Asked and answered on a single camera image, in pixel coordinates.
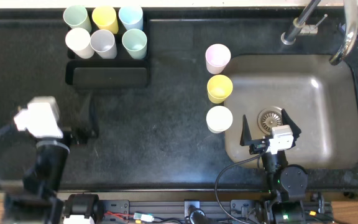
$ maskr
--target faucet spout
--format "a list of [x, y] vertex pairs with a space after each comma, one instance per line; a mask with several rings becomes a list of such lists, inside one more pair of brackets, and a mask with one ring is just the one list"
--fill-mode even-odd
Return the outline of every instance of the faucet spout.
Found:
[[346, 33], [338, 52], [331, 56], [331, 65], [339, 64], [352, 50], [358, 32], [358, 10], [356, 0], [343, 0], [346, 17]]

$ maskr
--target sink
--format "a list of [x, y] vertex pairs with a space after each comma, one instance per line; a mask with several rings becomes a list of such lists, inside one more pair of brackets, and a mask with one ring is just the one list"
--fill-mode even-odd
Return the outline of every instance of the sink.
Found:
[[[233, 82], [224, 102], [233, 114], [225, 132], [229, 157], [238, 162], [252, 157], [240, 146], [242, 115], [253, 139], [281, 125], [284, 108], [302, 133], [286, 151], [290, 164], [307, 169], [348, 169], [358, 163], [358, 109], [353, 74], [341, 62], [332, 66], [328, 55], [242, 55], [233, 58], [223, 74]], [[257, 161], [245, 164], [257, 167]]]

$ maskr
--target faucet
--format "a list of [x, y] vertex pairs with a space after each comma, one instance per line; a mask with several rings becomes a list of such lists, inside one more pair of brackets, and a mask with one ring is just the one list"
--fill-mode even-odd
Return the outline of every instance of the faucet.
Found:
[[[318, 22], [316, 26], [313, 26], [311, 29], [305, 24], [306, 20], [310, 17], [311, 13], [317, 8], [317, 5], [321, 0], [311, 0], [310, 3], [305, 7], [298, 18], [295, 18], [292, 25], [290, 26], [287, 32], [284, 32], [281, 36], [281, 40], [284, 44], [291, 45], [295, 43], [296, 36], [299, 35], [305, 28], [308, 30], [315, 30], [314, 32], [309, 32], [310, 34], [317, 33], [317, 25], [320, 24], [325, 17]], [[345, 38], [340, 46], [339, 50], [331, 56], [329, 62], [331, 65], [339, 64], [352, 50], [354, 43], [356, 42], [357, 32], [358, 32], [358, 10], [356, 0], [343, 0], [345, 17], [346, 17], [346, 32]]]

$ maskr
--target drain strainer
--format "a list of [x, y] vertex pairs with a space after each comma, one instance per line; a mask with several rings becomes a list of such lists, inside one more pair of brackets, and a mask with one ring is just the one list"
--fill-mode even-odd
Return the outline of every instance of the drain strainer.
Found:
[[265, 134], [270, 134], [272, 128], [283, 125], [281, 109], [271, 106], [262, 110], [258, 115], [258, 125]]

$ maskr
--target pink cup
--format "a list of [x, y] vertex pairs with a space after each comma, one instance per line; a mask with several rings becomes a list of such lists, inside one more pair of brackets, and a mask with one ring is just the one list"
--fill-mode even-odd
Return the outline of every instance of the pink cup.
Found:
[[206, 69], [212, 74], [219, 74], [224, 70], [231, 58], [230, 50], [223, 44], [214, 44], [205, 52]]

